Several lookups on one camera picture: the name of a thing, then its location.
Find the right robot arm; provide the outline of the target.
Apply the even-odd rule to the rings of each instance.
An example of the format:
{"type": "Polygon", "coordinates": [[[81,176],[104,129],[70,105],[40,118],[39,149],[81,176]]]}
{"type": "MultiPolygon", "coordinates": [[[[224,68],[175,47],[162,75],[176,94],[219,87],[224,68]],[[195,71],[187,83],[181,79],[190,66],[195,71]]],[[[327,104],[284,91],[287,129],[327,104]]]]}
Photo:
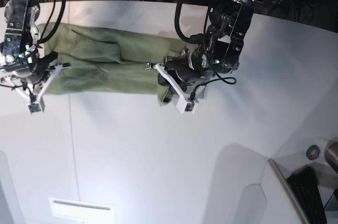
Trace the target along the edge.
{"type": "Polygon", "coordinates": [[[40,58],[38,49],[56,33],[65,10],[66,0],[61,0],[60,12],[50,32],[36,25],[41,11],[38,0],[9,0],[4,9],[6,29],[1,43],[1,70],[8,80],[18,79],[21,87],[36,85],[46,79],[49,65],[57,59],[52,53],[40,58]]]}

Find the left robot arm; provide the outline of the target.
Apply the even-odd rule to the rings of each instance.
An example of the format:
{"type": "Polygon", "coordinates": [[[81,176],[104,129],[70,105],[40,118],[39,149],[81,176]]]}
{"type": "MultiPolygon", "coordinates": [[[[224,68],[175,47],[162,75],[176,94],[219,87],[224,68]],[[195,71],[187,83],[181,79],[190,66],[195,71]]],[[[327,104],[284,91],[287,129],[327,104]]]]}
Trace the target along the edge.
{"type": "Polygon", "coordinates": [[[189,37],[180,28],[181,10],[186,1],[177,1],[174,26],[178,37],[196,48],[167,59],[165,71],[183,92],[197,82],[202,86],[208,84],[206,79],[212,76],[234,85],[236,81],[226,75],[238,69],[244,38],[254,14],[253,4],[263,0],[207,0],[203,32],[189,37]]]}

